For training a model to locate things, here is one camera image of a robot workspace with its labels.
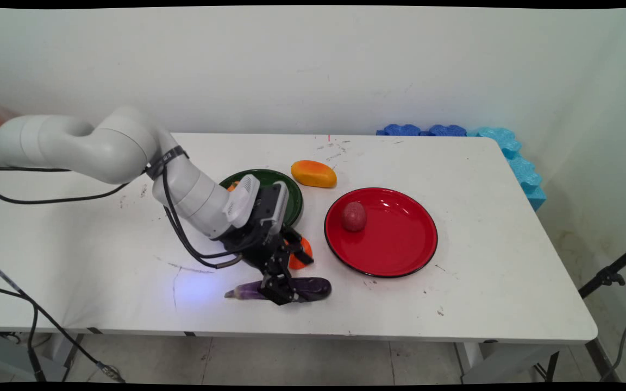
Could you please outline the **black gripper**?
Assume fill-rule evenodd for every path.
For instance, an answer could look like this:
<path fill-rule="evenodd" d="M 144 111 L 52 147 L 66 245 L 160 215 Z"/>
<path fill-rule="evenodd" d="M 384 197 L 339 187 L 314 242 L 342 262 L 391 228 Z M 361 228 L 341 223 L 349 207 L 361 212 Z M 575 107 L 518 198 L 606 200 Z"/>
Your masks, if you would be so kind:
<path fill-rule="evenodd" d="M 220 242 L 227 252 L 241 255 L 246 264 L 262 272 L 260 294 L 277 305 L 298 299 L 289 268 L 306 268 L 315 261 L 306 238 L 293 240 L 293 228 L 286 224 L 277 228 L 272 219 L 231 227 L 220 235 Z"/>

